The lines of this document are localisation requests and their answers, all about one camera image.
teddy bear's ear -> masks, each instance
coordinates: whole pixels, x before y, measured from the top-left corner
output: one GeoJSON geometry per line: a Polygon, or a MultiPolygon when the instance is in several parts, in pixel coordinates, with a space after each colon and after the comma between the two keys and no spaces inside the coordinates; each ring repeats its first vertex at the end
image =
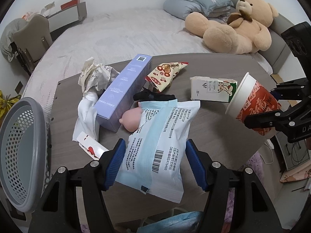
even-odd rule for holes
{"type": "Polygon", "coordinates": [[[273,5],[271,5],[270,3],[268,3],[268,4],[269,4],[269,6],[271,8],[272,16],[273,17],[278,17],[279,16],[279,12],[276,10],[276,8],[273,5]]]}

white and blue package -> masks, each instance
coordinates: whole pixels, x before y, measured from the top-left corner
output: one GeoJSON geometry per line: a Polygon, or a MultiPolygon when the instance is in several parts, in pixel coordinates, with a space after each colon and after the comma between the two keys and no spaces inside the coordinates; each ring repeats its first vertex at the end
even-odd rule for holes
{"type": "Polygon", "coordinates": [[[140,106],[140,126],[128,138],[116,181],[180,203],[183,183],[179,166],[200,101],[141,102],[140,106]]]}

beige chair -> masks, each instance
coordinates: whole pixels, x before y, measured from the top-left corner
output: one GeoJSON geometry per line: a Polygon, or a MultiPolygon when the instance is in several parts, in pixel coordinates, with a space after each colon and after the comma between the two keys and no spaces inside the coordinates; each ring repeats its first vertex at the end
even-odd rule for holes
{"type": "Polygon", "coordinates": [[[32,73],[47,49],[52,45],[49,21],[41,15],[35,15],[21,30],[13,33],[18,52],[26,61],[32,73]]]}

headboard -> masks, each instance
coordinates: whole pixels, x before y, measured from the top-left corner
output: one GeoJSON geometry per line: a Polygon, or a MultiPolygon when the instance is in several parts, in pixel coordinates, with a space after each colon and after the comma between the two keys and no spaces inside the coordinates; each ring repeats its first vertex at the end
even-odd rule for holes
{"type": "MultiPolygon", "coordinates": [[[[235,7],[238,0],[231,0],[235,7]]],[[[281,33],[292,27],[294,24],[287,18],[279,14],[274,18],[273,23],[269,27],[269,31],[272,38],[272,44],[267,51],[259,51],[259,53],[265,57],[269,64],[273,68],[273,73],[277,74],[284,64],[285,60],[291,53],[289,47],[285,41],[281,38],[281,33]]]]}

purple box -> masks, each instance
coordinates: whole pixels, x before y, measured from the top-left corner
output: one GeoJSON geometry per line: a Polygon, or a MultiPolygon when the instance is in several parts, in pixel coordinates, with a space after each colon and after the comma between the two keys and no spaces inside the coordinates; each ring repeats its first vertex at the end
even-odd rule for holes
{"type": "Polygon", "coordinates": [[[152,57],[138,54],[121,71],[95,104],[96,120],[104,128],[117,132],[119,119],[130,109],[133,95],[145,84],[145,77],[151,72],[152,57]]]}

